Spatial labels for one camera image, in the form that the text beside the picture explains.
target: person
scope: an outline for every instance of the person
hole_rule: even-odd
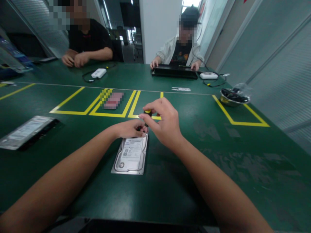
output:
[[[108,31],[95,19],[87,18],[86,7],[81,2],[64,1],[62,4],[74,22],[68,31],[69,49],[62,57],[68,67],[83,67],[90,59],[112,60],[114,55]]]
[[[221,232],[273,232],[250,199],[220,168],[187,141],[179,128],[177,110],[165,98],[143,107],[148,114],[105,129],[41,177],[0,216],[0,232],[41,232],[69,206],[81,191],[111,143],[117,138],[144,137],[148,128],[184,164]]]
[[[200,46],[192,41],[199,16],[199,10],[193,5],[185,9],[179,21],[179,36],[169,39],[156,53],[156,57],[150,63],[152,70],[161,63],[191,66],[191,69],[196,71],[199,69],[204,58],[200,55]]]

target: metal bowl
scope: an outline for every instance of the metal bowl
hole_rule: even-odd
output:
[[[220,94],[221,94],[220,101],[229,107],[238,107],[242,104],[248,104],[250,102],[250,97],[247,97],[248,98],[247,102],[240,103],[240,102],[236,102],[231,99],[228,99],[226,96],[224,96],[224,94],[222,93],[222,90],[220,90]]]

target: black cable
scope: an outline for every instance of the black cable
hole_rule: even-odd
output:
[[[205,83],[205,80],[203,80],[203,84],[206,85],[206,86],[209,86],[209,87],[218,87],[218,86],[222,86],[222,85],[224,85],[226,82],[227,82],[227,76],[225,76],[225,81],[224,81],[222,84],[215,85],[215,86],[211,86],[212,83]]]
[[[108,70],[108,69],[111,69],[111,68],[115,67],[116,65],[117,65],[117,63],[113,63],[113,64],[110,65],[110,66],[106,66],[106,69],[107,69],[107,70]],[[84,73],[84,74],[82,75],[83,81],[85,81],[86,83],[93,83],[93,82],[95,81],[95,79],[85,80],[85,76],[88,75],[88,74],[90,74],[90,73],[94,73],[96,70],[92,70],[92,71],[89,71],[89,72]]]
[[[208,72],[212,72],[212,73],[214,73],[214,74],[216,74],[216,75],[218,76],[218,77],[217,77],[217,80],[215,80],[214,82],[218,81],[219,76],[223,76],[223,74],[218,74],[218,73],[215,72],[215,71],[211,71],[211,70],[206,66],[206,63],[207,63],[207,62],[204,63],[204,62],[202,61],[201,58],[199,58],[198,56],[196,56],[196,55],[194,54],[193,50],[192,50],[192,54],[204,64],[204,66],[205,66],[205,68],[207,69]],[[222,85],[224,85],[226,82],[227,82],[227,76],[225,76],[225,81],[224,81],[222,84],[215,85],[215,86],[211,86],[211,83],[206,84],[205,81],[203,80],[203,84],[206,85],[206,86],[208,86],[208,87],[218,87],[218,86],[222,86]]]
[[[90,74],[90,73],[94,73],[96,70],[92,70],[92,71],[89,71],[89,72],[86,72],[85,74],[82,75],[82,79],[86,82],[86,83],[92,83],[94,82],[92,79],[90,80],[85,80],[85,76]]]
[[[201,32],[200,32],[200,35],[199,35],[199,37],[197,38],[197,41],[199,40],[199,38],[201,37],[201,34],[202,34],[202,30],[203,30],[203,26],[202,26],[202,24],[201,23],[198,23],[198,24],[200,24],[201,25]]]

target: white jacket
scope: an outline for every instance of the white jacket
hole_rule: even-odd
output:
[[[161,58],[162,64],[168,65],[174,55],[177,38],[173,37],[165,42],[164,46],[156,53]],[[204,58],[200,55],[200,46],[193,45],[190,51],[186,66],[191,66],[197,60],[204,63]]]

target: screwdriver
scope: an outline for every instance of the screwdriver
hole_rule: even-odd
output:
[[[150,117],[152,117],[151,109],[144,110],[144,113],[145,113],[145,114],[148,114]]]

